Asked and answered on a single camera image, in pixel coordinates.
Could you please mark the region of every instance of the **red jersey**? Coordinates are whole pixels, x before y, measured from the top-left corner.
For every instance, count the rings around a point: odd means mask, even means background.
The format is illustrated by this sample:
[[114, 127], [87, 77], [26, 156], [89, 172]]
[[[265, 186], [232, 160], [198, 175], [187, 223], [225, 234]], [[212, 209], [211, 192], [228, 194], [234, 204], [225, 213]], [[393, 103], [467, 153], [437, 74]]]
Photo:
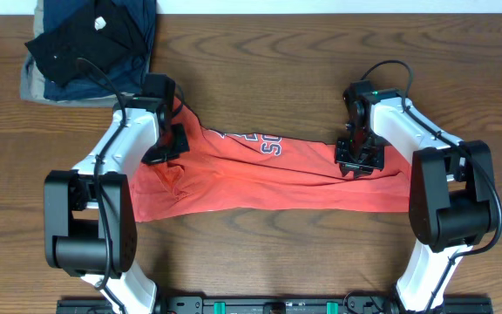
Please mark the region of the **red jersey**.
[[334, 145], [208, 130], [186, 106], [173, 123], [185, 127], [191, 151], [140, 165], [131, 182], [138, 222], [229, 208], [408, 211], [410, 164], [393, 147], [383, 171], [353, 179], [335, 164]]

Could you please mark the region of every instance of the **wood plank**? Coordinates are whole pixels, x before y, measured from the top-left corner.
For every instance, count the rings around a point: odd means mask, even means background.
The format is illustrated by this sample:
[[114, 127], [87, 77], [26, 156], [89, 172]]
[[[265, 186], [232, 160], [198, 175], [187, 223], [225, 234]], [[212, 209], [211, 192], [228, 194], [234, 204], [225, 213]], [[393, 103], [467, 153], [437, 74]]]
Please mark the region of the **wood plank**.
[[[110, 123], [109, 109], [18, 98], [31, 17], [0, 17], [0, 313], [47, 313], [94, 290], [44, 260], [43, 181], [70, 168]], [[369, 66], [401, 58], [411, 98], [440, 126], [492, 149], [502, 198], [502, 15], [166, 16], [153, 70], [184, 88], [204, 126], [335, 141], [341, 94]], [[401, 86], [405, 71], [373, 73]], [[139, 224], [137, 258], [166, 290], [209, 296], [345, 295], [387, 290], [414, 243], [406, 215], [235, 209]], [[502, 240], [466, 258], [450, 293], [488, 293], [502, 313]]]

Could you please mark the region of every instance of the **green object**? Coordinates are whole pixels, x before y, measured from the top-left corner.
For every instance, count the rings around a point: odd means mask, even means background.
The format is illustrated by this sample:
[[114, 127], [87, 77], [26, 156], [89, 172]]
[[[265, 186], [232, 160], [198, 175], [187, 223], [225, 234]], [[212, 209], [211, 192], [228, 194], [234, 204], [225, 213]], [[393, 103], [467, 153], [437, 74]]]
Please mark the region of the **green object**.
[[338, 314], [338, 303], [327, 302], [327, 314]]
[[226, 314], [226, 304], [223, 302], [214, 303], [214, 314]]

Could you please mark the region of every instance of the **white wall edge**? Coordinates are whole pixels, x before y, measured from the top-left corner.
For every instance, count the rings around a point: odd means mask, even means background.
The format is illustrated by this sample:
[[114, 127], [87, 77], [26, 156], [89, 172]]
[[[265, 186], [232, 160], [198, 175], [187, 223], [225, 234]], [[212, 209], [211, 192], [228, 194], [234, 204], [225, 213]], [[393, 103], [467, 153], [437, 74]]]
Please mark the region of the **white wall edge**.
[[[37, 0], [0, 0], [0, 15], [31, 15]], [[502, 0], [159, 0], [163, 14], [502, 13]]]

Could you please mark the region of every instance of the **red cloth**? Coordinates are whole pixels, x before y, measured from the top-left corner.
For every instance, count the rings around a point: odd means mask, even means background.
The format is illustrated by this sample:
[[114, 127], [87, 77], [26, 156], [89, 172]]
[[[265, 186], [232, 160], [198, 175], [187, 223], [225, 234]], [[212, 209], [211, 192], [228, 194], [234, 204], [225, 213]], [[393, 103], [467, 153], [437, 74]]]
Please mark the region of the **red cloth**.
[[383, 171], [354, 180], [342, 177], [334, 145], [207, 130], [187, 107], [173, 123], [185, 127], [191, 151], [141, 164], [131, 183], [138, 222], [228, 208], [408, 211], [410, 165], [393, 147]]

